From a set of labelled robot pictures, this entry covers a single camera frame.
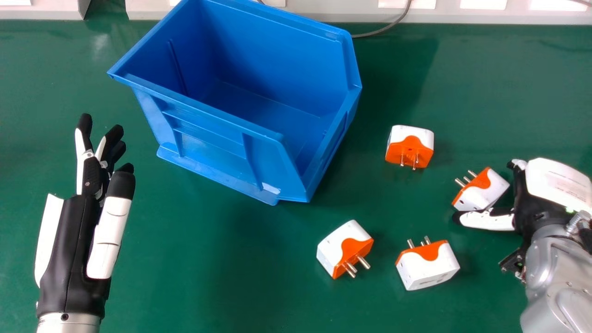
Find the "orange and white plug adapter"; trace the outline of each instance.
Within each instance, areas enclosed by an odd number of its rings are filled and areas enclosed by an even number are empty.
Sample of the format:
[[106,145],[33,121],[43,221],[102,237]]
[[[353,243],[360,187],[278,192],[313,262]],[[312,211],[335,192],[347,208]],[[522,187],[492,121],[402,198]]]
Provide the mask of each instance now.
[[367,270],[370,265],[364,257],[370,252],[374,240],[357,223],[351,220],[335,229],[317,246],[317,259],[331,277],[338,278],[347,272],[355,278],[359,262]]
[[434,132],[419,127],[395,125],[387,141],[385,160],[408,165],[414,170],[425,168],[434,155]]
[[478,175],[471,170],[468,172],[473,179],[463,177],[466,184],[458,178],[454,179],[462,189],[454,198],[452,205],[461,212],[490,208],[510,187],[510,183],[490,167],[485,168]]
[[421,246],[401,252],[395,266],[407,290],[418,290],[448,281],[461,269],[448,241],[431,243],[425,236]]

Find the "green table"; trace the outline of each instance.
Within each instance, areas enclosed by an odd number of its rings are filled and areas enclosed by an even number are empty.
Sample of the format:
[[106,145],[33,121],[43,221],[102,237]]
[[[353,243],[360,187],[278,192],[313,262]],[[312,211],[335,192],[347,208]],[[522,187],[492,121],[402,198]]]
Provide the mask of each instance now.
[[[524,288],[497,263],[520,237],[451,222],[453,179],[546,156],[592,174],[592,28],[401,25],[355,41],[357,116],[313,202],[267,206],[156,157],[131,91],[105,72],[154,22],[94,1],[84,22],[0,22],[0,331],[33,332],[48,192],[75,191],[73,129],[126,129],[137,192],[103,332],[519,332]],[[347,25],[360,32],[375,25]],[[384,162],[393,124],[436,133],[424,171]],[[372,265],[333,281],[315,259],[356,219]],[[451,242],[461,270],[406,292],[406,239]]]

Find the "storage bin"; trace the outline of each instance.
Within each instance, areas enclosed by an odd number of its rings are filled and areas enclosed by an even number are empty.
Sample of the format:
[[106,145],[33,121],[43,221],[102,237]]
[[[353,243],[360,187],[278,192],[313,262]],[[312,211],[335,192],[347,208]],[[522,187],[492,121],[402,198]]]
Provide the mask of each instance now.
[[183,0],[108,74],[159,157],[268,204],[310,201],[362,89],[347,31],[249,0]]

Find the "black and white robotic hand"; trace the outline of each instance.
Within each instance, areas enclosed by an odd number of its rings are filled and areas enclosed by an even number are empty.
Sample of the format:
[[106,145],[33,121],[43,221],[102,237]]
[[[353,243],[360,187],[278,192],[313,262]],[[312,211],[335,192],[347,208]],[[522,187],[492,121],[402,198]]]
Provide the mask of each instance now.
[[132,164],[114,169],[126,151],[115,125],[94,151],[92,118],[75,130],[76,195],[47,196],[35,258],[37,333],[96,333],[105,316],[111,273],[136,189]]
[[515,231],[523,243],[500,262],[526,286],[527,333],[592,332],[592,182],[545,158],[514,159],[514,206],[457,212],[461,225]]

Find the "gray cable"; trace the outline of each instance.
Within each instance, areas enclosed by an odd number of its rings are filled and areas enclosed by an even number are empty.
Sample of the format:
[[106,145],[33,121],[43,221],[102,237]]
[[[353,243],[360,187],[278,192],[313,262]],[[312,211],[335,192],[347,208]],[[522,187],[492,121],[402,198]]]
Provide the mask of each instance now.
[[577,3],[579,3],[579,4],[586,5],[586,6],[588,6],[588,7],[592,7],[592,2],[588,2],[588,1],[586,1],[586,0],[572,0],[572,1],[573,1],[573,2],[577,2]]
[[413,0],[407,0],[407,5],[405,5],[405,10],[392,23],[389,23],[387,26],[380,28],[378,30],[370,31],[369,33],[352,35],[352,38],[364,38],[364,37],[376,36],[377,34],[381,34],[385,31],[389,30],[390,28],[394,27],[399,22],[401,22],[403,20],[403,18],[405,18],[405,16],[407,16],[407,13],[409,12],[409,9],[411,8],[411,2],[413,2]]

